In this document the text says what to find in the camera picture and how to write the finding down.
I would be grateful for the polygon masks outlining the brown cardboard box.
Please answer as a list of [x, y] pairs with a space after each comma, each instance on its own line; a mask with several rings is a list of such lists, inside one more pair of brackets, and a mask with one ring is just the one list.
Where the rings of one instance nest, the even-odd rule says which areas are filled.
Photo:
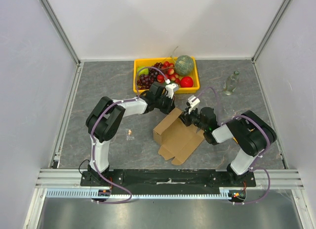
[[154, 129], [154, 140], [160, 145], [158, 154], [172, 165], [182, 165], [204, 141], [204, 132], [194, 125], [186, 126], [175, 108]]

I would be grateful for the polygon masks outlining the small clear snack wrapper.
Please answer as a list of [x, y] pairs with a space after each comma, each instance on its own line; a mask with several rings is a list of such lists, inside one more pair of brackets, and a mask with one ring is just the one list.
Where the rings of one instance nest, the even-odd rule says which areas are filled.
[[128, 141], [135, 139], [131, 129], [126, 129], [125, 132], [126, 132], [126, 139]]

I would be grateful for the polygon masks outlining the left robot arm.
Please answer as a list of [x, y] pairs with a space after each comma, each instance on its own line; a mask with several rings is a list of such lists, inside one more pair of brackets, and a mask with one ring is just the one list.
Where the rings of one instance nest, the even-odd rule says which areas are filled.
[[131, 99], [113, 100], [102, 97], [86, 120], [91, 138], [91, 160], [88, 171], [91, 180], [97, 186], [108, 182], [109, 145], [116, 135], [124, 117], [147, 114], [155, 109], [168, 115], [175, 108], [175, 92], [179, 86], [175, 83], [154, 82], [152, 87]]

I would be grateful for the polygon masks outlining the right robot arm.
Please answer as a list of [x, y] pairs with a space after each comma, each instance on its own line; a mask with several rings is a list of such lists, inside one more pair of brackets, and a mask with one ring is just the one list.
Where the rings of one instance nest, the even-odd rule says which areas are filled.
[[205, 140], [212, 145], [234, 139], [240, 147], [235, 159], [228, 165], [227, 183], [238, 186], [253, 169], [254, 161], [277, 140], [275, 131], [254, 112], [246, 111], [219, 125], [214, 109], [202, 108], [189, 111], [186, 108], [179, 118], [185, 126], [194, 125], [203, 131]]

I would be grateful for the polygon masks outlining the dark purple grape bunch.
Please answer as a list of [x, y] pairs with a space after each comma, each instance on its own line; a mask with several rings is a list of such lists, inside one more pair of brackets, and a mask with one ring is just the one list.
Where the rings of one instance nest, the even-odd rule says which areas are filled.
[[156, 75], [140, 75], [136, 81], [136, 84], [139, 89], [146, 90], [149, 89], [155, 81], [157, 81]]

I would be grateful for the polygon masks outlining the green apple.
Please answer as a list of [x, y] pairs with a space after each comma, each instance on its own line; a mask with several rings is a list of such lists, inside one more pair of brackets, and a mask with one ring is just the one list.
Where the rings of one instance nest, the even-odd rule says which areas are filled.
[[149, 74], [149, 69], [148, 69], [148, 67], [145, 67], [145, 66], [138, 67], [137, 70], [136, 70], [136, 74], [138, 76], [148, 75]]

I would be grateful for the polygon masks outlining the red cherry bunch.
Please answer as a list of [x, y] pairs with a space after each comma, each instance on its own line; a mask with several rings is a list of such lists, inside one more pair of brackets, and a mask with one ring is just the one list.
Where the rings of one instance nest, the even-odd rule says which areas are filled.
[[165, 67], [167, 67], [167, 75], [165, 75], [171, 82], [175, 82], [176, 84], [180, 84], [179, 75], [175, 71], [174, 63], [170, 63], [168, 61], [162, 62]]

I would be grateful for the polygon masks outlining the red tomato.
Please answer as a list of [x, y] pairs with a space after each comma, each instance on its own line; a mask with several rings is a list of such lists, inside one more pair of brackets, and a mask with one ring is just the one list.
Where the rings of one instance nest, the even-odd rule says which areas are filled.
[[194, 85], [194, 81], [190, 76], [185, 76], [180, 80], [180, 86], [182, 88], [191, 88]]

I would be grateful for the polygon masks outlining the yellow plastic tray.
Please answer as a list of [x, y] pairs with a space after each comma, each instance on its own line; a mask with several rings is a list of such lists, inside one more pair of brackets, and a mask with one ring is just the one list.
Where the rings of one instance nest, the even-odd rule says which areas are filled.
[[[200, 88], [196, 60], [195, 60], [194, 56], [191, 56], [191, 58], [192, 58], [193, 63], [194, 63], [194, 68], [191, 71], [191, 73], [188, 74], [188, 76], [192, 78], [193, 86], [192, 87], [179, 87], [179, 90], [176, 92], [177, 94], [196, 93], [199, 90], [199, 88]], [[136, 59], [134, 61], [133, 78], [136, 77], [137, 69], [139, 67], [152, 66], [152, 65], [154, 65], [157, 62], [165, 62], [165, 61], [168, 61], [169, 63], [171, 63], [171, 62], [174, 63], [174, 61], [172, 60], [171, 57]]]

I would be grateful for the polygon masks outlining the green netted melon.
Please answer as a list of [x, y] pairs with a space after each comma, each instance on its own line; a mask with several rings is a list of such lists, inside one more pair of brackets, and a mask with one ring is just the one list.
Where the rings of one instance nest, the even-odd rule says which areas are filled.
[[194, 60], [188, 55], [181, 55], [175, 62], [175, 71], [180, 76], [188, 76], [194, 69]]

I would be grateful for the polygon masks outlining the clear glass bottle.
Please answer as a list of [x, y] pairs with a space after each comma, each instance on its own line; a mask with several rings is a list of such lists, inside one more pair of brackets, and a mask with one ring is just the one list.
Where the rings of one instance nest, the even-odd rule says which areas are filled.
[[234, 71], [229, 77], [227, 77], [223, 92], [225, 95], [232, 95], [239, 83], [239, 71]]

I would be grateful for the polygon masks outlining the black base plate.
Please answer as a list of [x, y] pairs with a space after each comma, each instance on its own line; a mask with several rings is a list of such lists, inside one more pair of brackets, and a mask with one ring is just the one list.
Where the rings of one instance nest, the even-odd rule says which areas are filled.
[[98, 174], [90, 169], [82, 172], [81, 186], [98, 187], [117, 184], [131, 190], [133, 186], [189, 185], [211, 187], [255, 187], [252, 172], [235, 177], [228, 171], [213, 169], [107, 169]]

